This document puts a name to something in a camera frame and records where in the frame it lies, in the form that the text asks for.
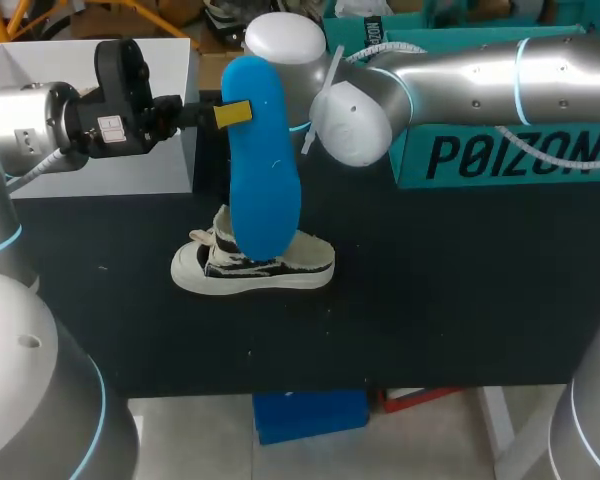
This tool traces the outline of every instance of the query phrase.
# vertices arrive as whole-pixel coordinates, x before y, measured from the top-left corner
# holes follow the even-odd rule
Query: metal frame
[[[563,390],[563,387],[556,387],[545,392],[517,435],[511,424],[502,387],[483,387],[479,390],[496,480],[523,480],[547,451],[549,424]]]
[[[124,5],[137,12],[138,15],[146,18],[151,23],[156,25],[157,27],[165,30],[167,33],[170,33],[174,37],[177,38],[186,38],[189,40],[191,44],[191,48],[193,50],[197,50],[200,47],[200,44],[191,38],[189,35],[184,33],[182,30],[174,27],[169,22],[156,15],[154,12],[146,8],[145,6],[139,4],[136,0],[84,0],[85,3],[110,3],[116,5]],[[31,21],[26,27],[20,28],[20,24],[22,23],[22,19],[24,18],[27,10],[31,5],[31,0],[20,0],[16,9],[13,12],[13,16],[9,23],[5,26],[4,20],[2,17],[2,12],[0,11],[0,43],[8,43],[16,38],[20,37],[22,34],[30,31],[35,28],[40,23],[44,22],[47,18],[55,13],[58,13],[63,8],[65,8],[69,4],[69,0],[57,0],[56,4],[53,8],[49,9],[43,15],[40,15],[35,20]]]

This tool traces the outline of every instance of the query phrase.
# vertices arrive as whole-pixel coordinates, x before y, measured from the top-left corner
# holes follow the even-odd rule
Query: black table
[[[204,178],[222,150],[201,139]],[[213,197],[16,205],[41,296],[126,396],[570,379],[600,325],[600,183],[400,191],[387,161],[326,158],[301,176],[301,227],[337,250],[314,292],[174,286]]]

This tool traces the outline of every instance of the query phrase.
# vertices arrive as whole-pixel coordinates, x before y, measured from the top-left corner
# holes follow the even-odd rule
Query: sneaker
[[[222,206],[213,228],[194,230],[171,262],[179,287],[202,295],[232,295],[257,288],[320,288],[331,280],[335,251],[324,240],[301,231],[280,257],[255,262],[236,244],[229,208]]]

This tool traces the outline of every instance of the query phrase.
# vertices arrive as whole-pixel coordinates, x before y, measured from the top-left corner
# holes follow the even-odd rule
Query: white box
[[[100,40],[22,42],[0,45],[0,87],[67,82],[77,90],[97,86],[93,55]],[[199,99],[198,56],[184,38],[136,40],[149,65],[154,97]],[[14,198],[190,193],[197,130],[179,131],[147,155],[90,159],[79,171],[47,174]]]

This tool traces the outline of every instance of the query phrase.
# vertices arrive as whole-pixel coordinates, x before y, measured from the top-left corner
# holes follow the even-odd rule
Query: cable
[[[353,55],[350,55],[346,58],[346,61],[349,63],[357,62],[358,60],[362,60],[364,58],[370,57],[372,55],[376,55],[382,52],[389,52],[392,50],[399,50],[405,53],[427,53],[426,50],[414,45],[412,43],[406,42],[387,42],[387,43],[379,43],[378,45],[372,45],[363,50],[360,50]]]
[[[331,88],[331,84],[333,83],[333,77],[336,76],[336,70],[338,69],[338,64],[340,63],[340,59],[342,58],[343,52],[344,47],[342,45],[338,45],[338,48],[336,48],[336,53],[333,55],[333,59],[331,60],[329,70],[327,71],[327,77],[324,81],[324,84],[322,85],[322,89],[320,90],[316,98],[320,96],[321,93],[326,92]],[[311,147],[311,144],[316,138],[316,130],[318,129],[318,125],[324,120],[325,108],[326,107],[323,103],[322,108],[320,108],[319,111],[316,112],[316,118],[312,119],[311,124],[309,125],[309,131],[304,137],[304,144],[302,145],[302,150],[300,151],[302,155],[306,155],[307,153],[309,153],[309,147]]]
[[[358,60],[362,60],[364,58],[370,57],[372,55],[376,55],[382,52],[389,51],[402,51],[405,53],[426,53],[426,50],[418,47],[417,45],[413,45],[412,43],[406,42],[387,42],[381,43],[378,45],[373,45],[371,47],[367,47],[364,50],[360,50],[357,53],[346,58],[346,61],[349,63],[357,62]],[[532,157],[537,158],[538,160],[542,160],[543,162],[550,163],[551,165],[557,165],[558,167],[564,168],[573,168],[578,170],[596,170],[600,169],[600,160],[596,160],[594,162],[576,162],[573,160],[565,160],[563,158],[557,158],[553,155],[549,155],[544,153],[537,148],[532,147],[527,142],[516,136],[511,130],[504,126],[496,126],[495,129],[500,132],[507,140],[509,140],[513,145],[518,147],[520,150],[525,153],[531,155]]]
[[[60,149],[57,149],[55,152],[53,152],[51,155],[49,155],[47,158],[41,161],[38,165],[36,165],[29,173],[23,175],[22,177],[16,180],[13,180],[12,182],[9,182],[7,184],[7,192],[9,193],[9,195],[11,195],[16,190],[20,190],[22,187],[33,182],[36,178],[38,178],[40,175],[45,173],[47,170],[49,170],[56,163],[58,163],[60,160],[63,160],[64,158],[65,154],[62,153]]]

